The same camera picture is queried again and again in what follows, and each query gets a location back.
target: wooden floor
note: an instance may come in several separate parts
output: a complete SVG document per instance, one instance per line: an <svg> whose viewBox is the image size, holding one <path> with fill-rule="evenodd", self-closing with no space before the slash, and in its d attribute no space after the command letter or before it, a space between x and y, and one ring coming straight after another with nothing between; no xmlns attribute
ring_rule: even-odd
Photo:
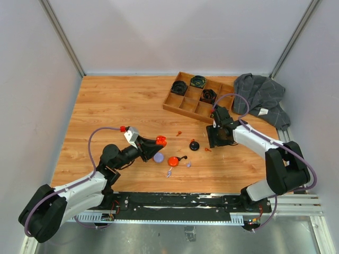
<svg viewBox="0 0 339 254"><path fill-rule="evenodd" d="M211 79L233 84L236 77ZM74 107L53 186L72 182L93 170L87 153L88 137L102 126L134 126L144 138L167 137L161 150L165 158L188 156L166 178L167 161L145 163L140 158L129 168L120 171L121 177L113 185L115 191L130 192L207 192L239 193L265 177L265 162L243 145L213 148L208 146L208 124L163 110L162 103L175 77L84 77ZM278 138L274 127L254 116L244 118L252 127ZM195 139L200 150L191 151L189 143ZM99 161L102 149L110 143L120 150L129 144L119 131L98 132L92 142L92 154ZM191 161L192 167L185 163Z"/></svg>

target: black roll of tape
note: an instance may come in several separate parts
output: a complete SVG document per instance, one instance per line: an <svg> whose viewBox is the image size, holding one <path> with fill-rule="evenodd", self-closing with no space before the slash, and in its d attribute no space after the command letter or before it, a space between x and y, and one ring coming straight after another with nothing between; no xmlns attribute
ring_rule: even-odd
<svg viewBox="0 0 339 254"><path fill-rule="evenodd" d="M206 82L207 82L207 79L203 76L196 75L193 78L191 78L191 86L194 86L197 88L203 89Z"/></svg>
<svg viewBox="0 0 339 254"><path fill-rule="evenodd" d="M187 90L187 85L184 81L178 80L175 81L171 88L171 93L178 94L178 95L185 95Z"/></svg>
<svg viewBox="0 0 339 254"><path fill-rule="evenodd" d="M200 101L213 104L216 101L217 94L212 89L204 89L202 91Z"/></svg>

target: orange disc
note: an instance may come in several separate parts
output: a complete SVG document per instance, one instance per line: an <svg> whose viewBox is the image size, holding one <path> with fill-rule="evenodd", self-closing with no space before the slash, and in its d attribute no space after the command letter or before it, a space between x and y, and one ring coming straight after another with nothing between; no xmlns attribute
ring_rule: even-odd
<svg viewBox="0 0 339 254"><path fill-rule="evenodd" d="M167 162L171 167L176 167L179 165L179 160L177 157L169 157Z"/></svg>

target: wooden tray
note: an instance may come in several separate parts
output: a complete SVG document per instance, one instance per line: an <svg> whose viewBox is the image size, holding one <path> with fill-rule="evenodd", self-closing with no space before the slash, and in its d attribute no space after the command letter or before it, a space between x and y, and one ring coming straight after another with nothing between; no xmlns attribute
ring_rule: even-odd
<svg viewBox="0 0 339 254"><path fill-rule="evenodd" d="M171 93L169 90L167 97L163 103L163 109L188 116L206 123L213 123L213 118L210 117L213 105L199 101L204 89L212 89L217 93L216 101L225 94L234 93L233 86L212 81L207 78L207 82L203 89L190 86L191 78L194 75L179 72L174 81L184 81L188 88L184 96ZM231 110L234 96L228 96L222 99L218 105Z"/></svg>

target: metal floor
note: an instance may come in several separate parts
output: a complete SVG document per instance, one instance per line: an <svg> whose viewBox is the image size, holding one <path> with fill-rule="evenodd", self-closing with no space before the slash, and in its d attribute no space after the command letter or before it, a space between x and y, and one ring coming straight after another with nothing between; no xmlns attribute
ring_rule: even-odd
<svg viewBox="0 0 339 254"><path fill-rule="evenodd" d="M195 236L189 242L183 225L113 224L97 231L67 222L35 253L320 253L306 216L277 216L256 233L240 226L197 225Z"/></svg>

